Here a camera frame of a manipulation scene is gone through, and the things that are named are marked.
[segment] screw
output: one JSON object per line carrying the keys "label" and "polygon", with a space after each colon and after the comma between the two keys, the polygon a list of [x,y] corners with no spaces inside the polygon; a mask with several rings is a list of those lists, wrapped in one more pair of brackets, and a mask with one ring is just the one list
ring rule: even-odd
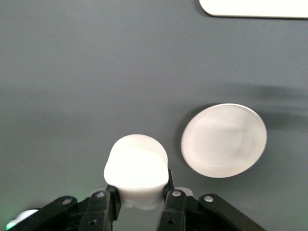
{"label": "screw", "polygon": [[172,193],[173,196],[181,196],[181,192],[180,191],[174,191]]}
{"label": "screw", "polygon": [[104,196],[105,196],[105,194],[103,192],[100,192],[99,194],[96,195],[97,198],[101,198],[101,197],[104,197]]}
{"label": "screw", "polygon": [[63,205],[67,205],[67,204],[69,204],[69,203],[71,203],[72,202],[72,199],[71,198],[66,198],[64,201],[62,201],[62,204]]}
{"label": "screw", "polygon": [[205,196],[205,197],[204,197],[204,200],[205,200],[206,202],[213,202],[213,201],[214,201],[214,198],[211,197],[211,196]]}

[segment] green light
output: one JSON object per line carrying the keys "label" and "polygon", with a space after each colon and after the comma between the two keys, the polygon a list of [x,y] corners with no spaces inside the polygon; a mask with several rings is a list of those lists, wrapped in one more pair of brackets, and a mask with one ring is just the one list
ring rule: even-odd
{"label": "green light", "polygon": [[14,227],[16,223],[10,222],[9,224],[6,225],[6,230],[9,230],[10,228]]}

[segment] gray surface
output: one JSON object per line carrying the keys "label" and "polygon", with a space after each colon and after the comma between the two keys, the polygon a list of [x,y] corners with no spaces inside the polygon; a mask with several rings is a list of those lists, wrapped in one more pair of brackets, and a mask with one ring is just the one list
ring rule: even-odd
{"label": "gray surface", "polygon": [[[112,145],[165,147],[176,186],[217,193],[269,231],[308,230],[308,21],[214,18],[196,0],[0,2],[0,226],[105,187]],[[213,103],[256,110],[268,145],[248,171],[203,177],[180,153]],[[158,208],[115,231],[155,230]]]}

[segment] white rectangular object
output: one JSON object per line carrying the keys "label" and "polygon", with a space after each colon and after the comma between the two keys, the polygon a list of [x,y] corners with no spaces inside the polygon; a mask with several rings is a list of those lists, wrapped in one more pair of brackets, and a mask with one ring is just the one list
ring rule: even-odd
{"label": "white rectangular object", "polygon": [[308,0],[199,0],[212,16],[308,18]]}

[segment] silver screw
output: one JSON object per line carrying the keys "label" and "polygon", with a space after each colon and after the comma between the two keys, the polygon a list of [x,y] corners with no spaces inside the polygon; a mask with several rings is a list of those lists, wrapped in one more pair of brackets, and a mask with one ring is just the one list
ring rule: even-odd
{"label": "silver screw", "polygon": [[64,201],[62,201],[62,204],[63,204],[63,205],[67,205],[67,204],[69,204],[69,203],[71,203],[71,202],[72,202],[72,199],[66,198]]}
{"label": "silver screw", "polygon": [[213,202],[213,201],[214,201],[214,198],[211,197],[211,196],[205,196],[205,197],[204,197],[204,200],[205,200],[206,202]]}
{"label": "silver screw", "polygon": [[99,194],[96,195],[97,198],[101,198],[101,197],[104,197],[104,196],[105,196],[105,194],[103,192],[100,192]]}
{"label": "silver screw", "polygon": [[180,191],[173,191],[172,195],[173,196],[181,196],[181,192]]}

